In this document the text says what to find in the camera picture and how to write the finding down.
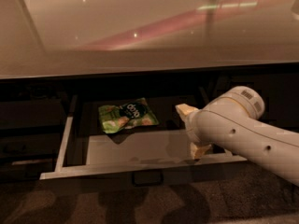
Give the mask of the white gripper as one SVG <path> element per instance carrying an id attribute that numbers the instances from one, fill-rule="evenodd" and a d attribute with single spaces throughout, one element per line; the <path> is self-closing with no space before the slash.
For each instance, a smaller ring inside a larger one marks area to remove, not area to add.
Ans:
<path id="1" fill-rule="evenodd" d="M 176 105 L 176 110 L 181 119 L 185 119 L 186 134 L 191 140 L 191 156 L 194 160 L 200 160 L 210 149 L 211 145 L 200 146 L 201 140 L 197 136 L 197 128 L 192 124 L 199 109 L 187 104 Z"/>

